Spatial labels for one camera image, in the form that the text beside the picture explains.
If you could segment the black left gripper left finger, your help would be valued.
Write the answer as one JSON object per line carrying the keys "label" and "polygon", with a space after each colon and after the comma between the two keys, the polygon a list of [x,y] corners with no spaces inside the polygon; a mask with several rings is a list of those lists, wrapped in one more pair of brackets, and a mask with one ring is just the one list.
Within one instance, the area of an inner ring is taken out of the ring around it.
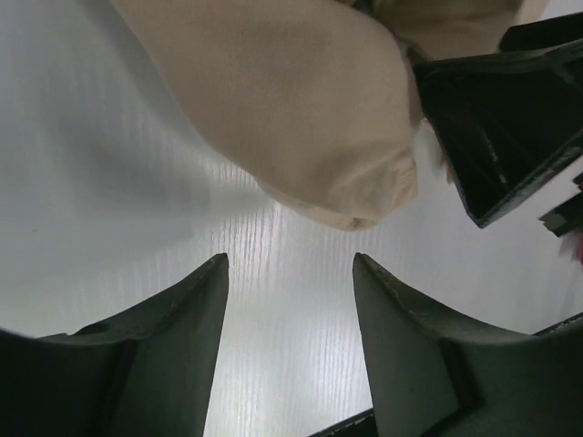
{"label": "black left gripper left finger", "polygon": [[73,334],[1,334],[4,436],[201,436],[229,293],[219,254]]}

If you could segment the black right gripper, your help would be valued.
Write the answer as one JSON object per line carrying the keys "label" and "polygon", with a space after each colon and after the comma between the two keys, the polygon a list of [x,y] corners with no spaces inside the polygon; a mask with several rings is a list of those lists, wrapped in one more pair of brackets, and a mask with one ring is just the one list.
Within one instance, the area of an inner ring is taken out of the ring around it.
{"label": "black right gripper", "polygon": [[[582,154],[582,13],[510,27],[502,53],[419,64],[414,77],[470,219],[481,229]],[[582,263],[577,195],[539,220]]]}

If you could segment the beige t shirt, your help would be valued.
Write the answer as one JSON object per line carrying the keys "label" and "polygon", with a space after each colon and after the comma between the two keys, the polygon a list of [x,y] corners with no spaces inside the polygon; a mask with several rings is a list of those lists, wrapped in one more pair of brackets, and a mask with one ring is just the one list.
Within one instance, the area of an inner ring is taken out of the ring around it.
{"label": "beige t shirt", "polygon": [[543,1],[116,1],[204,140],[271,197],[340,230],[414,199],[411,63],[494,53]]}

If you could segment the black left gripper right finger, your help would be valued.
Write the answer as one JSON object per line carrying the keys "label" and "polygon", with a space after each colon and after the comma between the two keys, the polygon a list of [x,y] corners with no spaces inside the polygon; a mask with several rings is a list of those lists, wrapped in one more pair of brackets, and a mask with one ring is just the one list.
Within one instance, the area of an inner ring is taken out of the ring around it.
{"label": "black left gripper right finger", "polygon": [[372,258],[353,287],[382,436],[579,436],[582,318],[505,330],[406,285]]}

